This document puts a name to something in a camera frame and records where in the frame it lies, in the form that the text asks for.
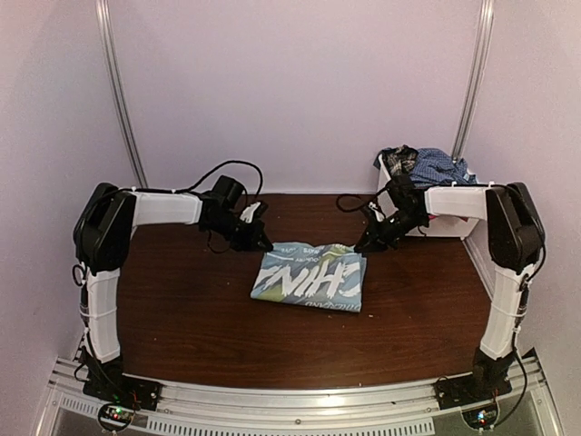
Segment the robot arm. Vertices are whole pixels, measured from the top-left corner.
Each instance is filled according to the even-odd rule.
[[[85,393],[110,401],[118,391],[136,391],[122,376],[116,300],[121,268],[137,227],[198,224],[200,230],[220,233],[235,251],[270,251],[272,244],[260,220],[266,203],[251,204],[240,215],[232,210],[243,190],[226,176],[203,194],[97,186],[74,228],[76,257],[84,270],[81,316],[86,331],[84,363],[89,369]]]
[[[545,240],[527,188],[523,183],[512,183],[416,189],[404,174],[391,179],[386,189],[398,210],[385,217],[376,204],[365,207],[369,223],[356,251],[396,248],[398,239],[407,232],[420,225],[429,226],[430,215],[487,221],[488,250],[496,265],[495,292],[487,329],[474,358],[474,371],[465,386],[466,402],[489,398],[496,389],[506,392],[507,369],[515,359],[513,340],[526,312],[528,283]],[[445,381],[440,385],[439,399],[453,396]],[[452,401],[450,406],[462,405],[459,402]]]

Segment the clothes pile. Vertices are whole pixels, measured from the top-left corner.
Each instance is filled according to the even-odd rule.
[[[386,148],[379,155],[391,177],[409,174],[409,178],[418,188],[435,184],[450,185],[452,182],[477,183],[477,177],[468,173],[468,164],[464,159],[454,162],[438,148],[415,150],[402,145],[398,148]],[[379,160],[376,160],[375,166],[379,168]]]
[[[360,312],[366,259],[340,243],[275,243],[264,254],[251,298]]]

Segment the brown wooden surface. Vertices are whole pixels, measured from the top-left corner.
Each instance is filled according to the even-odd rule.
[[[264,195],[274,242],[354,244],[361,213],[329,195]],[[223,246],[215,237],[216,248]],[[244,388],[405,382],[471,368],[489,301],[459,240],[368,256],[360,314],[251,300],[261,253],[210,253],[195,226],[139,229],[123,267],[129,373]]]

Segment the pink wall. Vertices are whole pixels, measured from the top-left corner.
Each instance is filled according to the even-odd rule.
[[[271,192],[373,191],[385,146],[451,151],[480,0],[112,2],[152,185],[250,159]],[[253,187],[255,176],[232,172]]]
[[[131,183],[94,1],[0,7],[0,433],[25,435],[81,332],[72,230],[94,186]]]
[[[581,404],[581,4],[497,2],[466,157],[481,179],[523,181],[547,230],[522,350],[536,346],[566,427]],[[472,238],[487,257],[486,228]]]

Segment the white basket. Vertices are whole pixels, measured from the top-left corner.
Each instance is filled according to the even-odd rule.
[[[389,172],[383,163],[383,156],[379,156],[379,181],[378,190],[382,189],[391,180]],[[386,216],[396,212],[391,198],[387,192],[381,193],[378,197],[378,204]],[[421,227],[421,231],[427,235],[438,238],[460,238],[464,239],[472,233],[478,223],[476,218],[462,219],[457,216],[441,215],[429,221],[429,227]],[[407,233],[408,236],[423,236],[418,229],[413,229]]]

